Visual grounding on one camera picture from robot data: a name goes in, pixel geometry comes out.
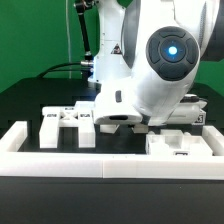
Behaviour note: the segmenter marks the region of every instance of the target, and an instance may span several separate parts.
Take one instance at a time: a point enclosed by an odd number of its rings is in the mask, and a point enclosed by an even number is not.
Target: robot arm
[[[126,10],[116,0],[96,5],[101,42],[91,81],[100,82],[102,89],[95,123],[166,123],[193,84],[219,0],[133,0]],[[120,45],[121,52],[113,54]]]

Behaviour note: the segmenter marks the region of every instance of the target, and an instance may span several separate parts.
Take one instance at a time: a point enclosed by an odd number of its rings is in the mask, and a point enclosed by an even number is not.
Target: black cable
[[[48,72],[56,69],[56,68],[62,68],[62,67],[67,67],[67,66],[71,66],[71,65],[81,65],[81,62],[68,62],[68,63],[63,63],[63,64],[59,64],[59,65],[54,65],[50,68],[48,68],[47,70],[45,70],[44,72],[41,72],[37,78],[43,78]]]

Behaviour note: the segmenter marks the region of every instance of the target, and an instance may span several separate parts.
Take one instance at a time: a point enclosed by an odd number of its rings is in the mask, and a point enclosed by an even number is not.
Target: white plastic part
[[[133,132],[135,134],[137,133],[145,133],[147,134],[149,132],[149,127],[148,125],[144,125],[144,124],[136,124],[133,128],[132,128]]]
[[[215,156],[18,153],[0,150],[0,175],[224,180],[224,156],[216,156],[223,155],[224,136],[214,127],[205,126],[203,137],[212,147]],[[194,150],[197,141],[191,140],[191,143]]]
[[[118,128],[119,128],[119,125],[116,125],[116,124],[101,124],[100,132],[114,134]]]
[[[0,140],[0,152],[17,152],[26,138],[27,122],[15,122]]]
[[[152,156],[212,156],[201,136],[184,135],[180,130],[161,130],[146,136],[146,153]]]
[[[59,135],[60,109],[52,108],[44,115],[39,132],[40,148],[57,148]]]
[[[213,149],[215,156],[224,156],[224,136],[215,127],[203,127],[202,137]]]
[[[80,148],[95,147],[95,127],[92,110],[94,102],[77,101],[74,107],[44,107],[40,129],[40,148],[57,148],[61,127],[78,128]]]
[[[78,120],[79,148],[94,148],[96,133],[93,124],[92,111],[86,110],[79,112]]]

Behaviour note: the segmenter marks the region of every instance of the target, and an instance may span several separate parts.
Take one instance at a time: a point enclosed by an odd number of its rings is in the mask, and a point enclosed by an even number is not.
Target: white block
[[[17,152],[26,138],[27,122],[15,122],[0,140],[0,152]]]
[[[91,110],[82,109],[82,111],[78,113],[78,120],[79,148],[95,148],[96,133]]]
[[[135,134],[137,134],[137,133],[147,134],[149,131],[149,127],[148,127],[148,125],[144,125],[144,124],[136,124],[134,126],[134,128],[132,128],[132,130]]]
[[[114,134],[118,128],[119,128],[119,125],[116,125],[116,124],[101,124],[100,132]]]
[[[96,133],[92,122],[79,122],[78,139],[79,148],[95,148]]]
[[[224,136],[213,126],[204,126],[202,137],[213,150],[215,156],[224,156]]]
[[[201,136],[183,135],[180,130],[162,130],[160,135],[146,135],[146,153],[163,157],[213,155]]]
[[[44,116],[39,132],[40,148],[57,148],[59,135],[60,110],[54,110]]]

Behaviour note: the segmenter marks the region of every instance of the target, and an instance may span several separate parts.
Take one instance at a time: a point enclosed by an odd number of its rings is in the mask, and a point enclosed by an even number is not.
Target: green wall
[[[131,0],[119,0],[127,6]],[[0,92],[18,80],[35,77],[46,68],[68,61],[65,0],[0,0]],[[72,60],[84,53],[78,17],[69,0]],[[97,10],[86,13],[91,50],[99,47]],[[68,77],[55,73],[53,77]],[[80,78],[78,73],[73,77]],[[224,96],[224,61],[202,62],[196,78]]]

